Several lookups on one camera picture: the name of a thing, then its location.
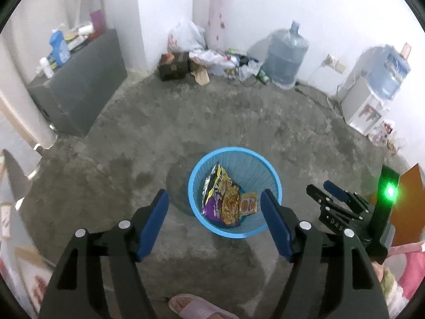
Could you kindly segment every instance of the blue trash basket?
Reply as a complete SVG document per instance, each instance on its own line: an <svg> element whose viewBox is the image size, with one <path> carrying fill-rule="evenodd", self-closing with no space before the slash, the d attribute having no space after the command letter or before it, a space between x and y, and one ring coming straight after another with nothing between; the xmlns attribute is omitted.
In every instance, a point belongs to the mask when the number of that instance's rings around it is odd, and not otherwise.
<svg viewBox="0 0 425 319"><path fill-rule="evenodd" d="M244 217L240 227L220 227L201 215L203 184L217 162L241 186L243 193L257 193L258 211ZM279 176L263 156L245 148L221 148L204 156L193 169L188 185L190 207L201 224L213 233L229 238L249 237L267 228L260 203L261 192L267 188L281 204L282 185Z"/></svg>

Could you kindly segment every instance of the concrete floor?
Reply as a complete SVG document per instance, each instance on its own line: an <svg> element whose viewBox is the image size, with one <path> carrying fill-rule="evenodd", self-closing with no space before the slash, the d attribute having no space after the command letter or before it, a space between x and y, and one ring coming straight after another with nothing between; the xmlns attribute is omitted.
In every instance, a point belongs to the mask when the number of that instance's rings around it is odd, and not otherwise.
<svg viewBox="0 0 425 319"><path fill-rule="evenodd" d="M168 214L139 265L158 317L175 316L165 298L178 293L202 296L240 318L269 317L291 265L278 257L268 231L229 240L197 221L186 190L196 162L223 146L260 153L279 174L283 204L317 225L319 207L307 184L330 179L368 194L384 162L407 170L402 159L348 128L322 93L299 88L311 97L252 79L242 85L213 77L205 87L191 76L127 80L86 138L60 136L44 155L21 208L36 246L56 263L75 230L107 230L165 188ZM105 283L111 286L108 270ZM113 304L111 312L119 316Z"/></svg>

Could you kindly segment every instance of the glowing green led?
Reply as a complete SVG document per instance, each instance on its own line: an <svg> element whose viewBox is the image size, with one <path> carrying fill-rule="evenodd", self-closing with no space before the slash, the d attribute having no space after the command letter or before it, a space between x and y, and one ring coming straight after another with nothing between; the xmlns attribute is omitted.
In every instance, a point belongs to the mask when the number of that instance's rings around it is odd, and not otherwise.
<svg viewBox="0 0 425 319"><path fill-rule="evenodd" d="M385 188L384 195L388 201L394 202L397 197L397 187L389 183Z"/></svg>

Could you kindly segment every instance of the blue water bottle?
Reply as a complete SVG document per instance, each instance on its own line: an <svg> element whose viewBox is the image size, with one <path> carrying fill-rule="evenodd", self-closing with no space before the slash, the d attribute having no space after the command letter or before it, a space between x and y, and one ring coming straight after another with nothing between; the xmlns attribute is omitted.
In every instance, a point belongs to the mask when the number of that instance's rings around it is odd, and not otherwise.
<svg viewBox="0 0 425 319"><path fill-rule="evenodd" d="M71 54L69 54L68 45L63 38L62 31L54 30L52 36L50 37L49 44L53 48L53 58L56 60L58 67L61 67L71 57Z"/></svg>

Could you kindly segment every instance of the pink slipper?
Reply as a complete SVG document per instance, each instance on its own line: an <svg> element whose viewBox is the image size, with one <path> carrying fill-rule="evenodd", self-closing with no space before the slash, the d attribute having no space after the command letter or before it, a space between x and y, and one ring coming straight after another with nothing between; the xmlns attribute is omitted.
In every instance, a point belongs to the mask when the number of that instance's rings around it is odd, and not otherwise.
<svg viewBox="0 0 425 319"><path fill-rule="evenodd" d="M182 297L188 297L192 299L192 301L180 313L177 313L171 305L171 301ZM190 294L179 294L174 296L169 301L168 306L174 313L178 314L180 318L183 319L208 319L208 317L214 313L219 314L224 319L239 319L236 315L209 303L207 300Z"/></svg>

